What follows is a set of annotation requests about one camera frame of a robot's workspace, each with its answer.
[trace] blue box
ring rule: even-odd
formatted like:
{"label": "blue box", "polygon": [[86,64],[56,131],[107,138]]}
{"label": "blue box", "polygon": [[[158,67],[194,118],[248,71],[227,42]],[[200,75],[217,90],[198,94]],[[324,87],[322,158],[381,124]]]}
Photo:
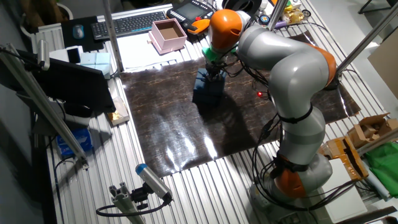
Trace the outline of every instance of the blue box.
{"label": "blue box", "polygon": [[206,74],[205,68],[198,69],[195,86],[193,87],[192,102],[218,105],[223,96],[226,73],[222,72],[222,79],[215,82],[208,81],[205,77]]}

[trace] green cloth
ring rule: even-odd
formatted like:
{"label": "green cloth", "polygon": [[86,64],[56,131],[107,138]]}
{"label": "green cloth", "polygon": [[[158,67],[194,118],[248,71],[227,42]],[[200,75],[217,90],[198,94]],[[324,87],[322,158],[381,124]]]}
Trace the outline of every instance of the green cloth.
{"label": "green cloth", "polygon": [[398,197],[398,144],[385,143],[366,153],[370,170],[378,177],[391,196]]}

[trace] computer monitor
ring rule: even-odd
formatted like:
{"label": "computer monitor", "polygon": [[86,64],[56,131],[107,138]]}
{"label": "computer monitor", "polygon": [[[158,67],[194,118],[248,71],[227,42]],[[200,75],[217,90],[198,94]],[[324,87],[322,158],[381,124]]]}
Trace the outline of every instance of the computer monitor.
{"label": "computer monitor", "polygon": [[[32,62],[37,61],[37,55],[18,50],[18,54]],[[68,104],[89,107],[99,113],[115,112],[108,82],[102,71],[50,59],[47,71],[32,72],[45,94],[51,98],[64,100]],[[24,91],[23,87],[0,60],[0,84],[14,91]]]}

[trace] dark marble surface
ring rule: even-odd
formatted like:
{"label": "dark marble surface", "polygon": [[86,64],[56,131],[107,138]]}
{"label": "dark marble surface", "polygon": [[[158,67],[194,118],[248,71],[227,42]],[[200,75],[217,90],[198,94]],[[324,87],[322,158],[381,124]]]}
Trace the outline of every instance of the dark marble surface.
{"label": "dark marble surface", "polygon": [[[145,162],[160,177],[254,147],[275,115],[272,102],[256,95],[260,84],[253,85],[246,72],[227,77],[218,107],[192,103],[197,70],[204,64],[192,60],[121,76]],[[228,71],[240,68],[235,63]],[[312,103],[327,123],[360,110],[342,85],[317,93]],[[275,139],[276,133],[265,142]]]}

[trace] orange cap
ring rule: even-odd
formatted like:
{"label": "orange cap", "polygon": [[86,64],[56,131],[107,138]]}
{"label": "orange cap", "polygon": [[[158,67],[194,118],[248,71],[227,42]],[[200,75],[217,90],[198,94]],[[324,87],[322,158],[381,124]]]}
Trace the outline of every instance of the orange cap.
{"label": "orange cap", "polygon": [[241,17],[230,9],[216,11],[210,19],[210,42],[216,50],[230,49],[239,40],[241,31]]}

